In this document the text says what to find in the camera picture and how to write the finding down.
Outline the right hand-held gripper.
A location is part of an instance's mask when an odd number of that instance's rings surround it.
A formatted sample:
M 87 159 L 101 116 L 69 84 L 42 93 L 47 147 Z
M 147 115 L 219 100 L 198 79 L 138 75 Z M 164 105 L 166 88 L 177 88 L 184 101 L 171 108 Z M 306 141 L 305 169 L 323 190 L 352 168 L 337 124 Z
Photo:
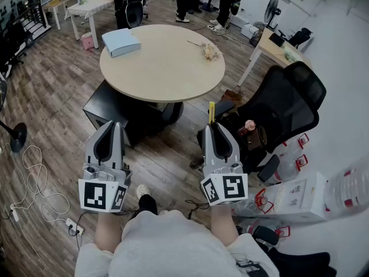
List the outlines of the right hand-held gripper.
M 207 124 L 202 131 L 202 156 L 205 166 L 213 165 L 216 156 L 236 163 L 239 145 L 231 132 L 218 122 L 214 122 L 213 144 L 213 129 Z M 236 204 L 248 199 L 248 175 L 243 173 L 241 165 L 222 167 L 206 175 L 201 189 L 210 206 Z

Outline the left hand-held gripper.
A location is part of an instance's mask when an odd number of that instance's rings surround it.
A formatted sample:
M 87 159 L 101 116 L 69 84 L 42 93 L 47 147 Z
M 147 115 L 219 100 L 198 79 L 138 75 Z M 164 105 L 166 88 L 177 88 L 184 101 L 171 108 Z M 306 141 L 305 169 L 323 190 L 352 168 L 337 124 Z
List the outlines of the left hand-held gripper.
M 114 169 L 97 166 L 112 157 L 114 138 Z M 124 130 L 120 122 L 109 121 L 89 139 L 86 164 L 78 180 L 80 206 L 95 213 L 120 213 L 131 184 L 132 171 L 123 169 L 125 155 Z

